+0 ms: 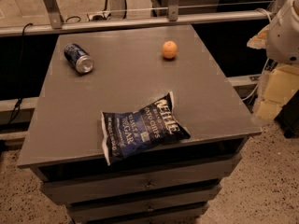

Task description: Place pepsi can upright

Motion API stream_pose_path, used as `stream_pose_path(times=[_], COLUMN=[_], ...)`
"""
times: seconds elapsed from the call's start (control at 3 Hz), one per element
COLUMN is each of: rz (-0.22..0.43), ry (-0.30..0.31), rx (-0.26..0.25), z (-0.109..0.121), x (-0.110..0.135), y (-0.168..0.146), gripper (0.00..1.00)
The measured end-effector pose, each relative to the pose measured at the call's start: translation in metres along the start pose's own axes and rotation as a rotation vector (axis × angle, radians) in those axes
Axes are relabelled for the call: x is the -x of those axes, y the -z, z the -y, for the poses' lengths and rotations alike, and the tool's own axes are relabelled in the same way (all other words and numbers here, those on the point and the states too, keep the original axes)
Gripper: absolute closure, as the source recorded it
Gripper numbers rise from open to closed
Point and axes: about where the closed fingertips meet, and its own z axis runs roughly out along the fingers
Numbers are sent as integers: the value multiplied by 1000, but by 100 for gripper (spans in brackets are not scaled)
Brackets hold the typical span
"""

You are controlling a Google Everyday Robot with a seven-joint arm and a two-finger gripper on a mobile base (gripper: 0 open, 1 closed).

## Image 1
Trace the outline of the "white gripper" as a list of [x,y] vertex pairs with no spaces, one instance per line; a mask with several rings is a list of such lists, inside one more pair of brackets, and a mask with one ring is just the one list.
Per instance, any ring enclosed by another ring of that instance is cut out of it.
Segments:
[[[269,26],[266,25],[247,43],[251,49],[264,49]],[[282,107],[299,91],[299,66],[280,63],[277,68],[262,75],[254,115],[259,119],[274,119]]]

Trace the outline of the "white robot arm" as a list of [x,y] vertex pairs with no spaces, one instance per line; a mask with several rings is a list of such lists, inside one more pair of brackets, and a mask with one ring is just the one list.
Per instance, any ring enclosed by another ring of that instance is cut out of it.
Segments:
[[247,46],[265,49],[267,58],[278,64],[262,73],[254,108],[257,117],[274,119],[299,90],[299,0],[287,0]]

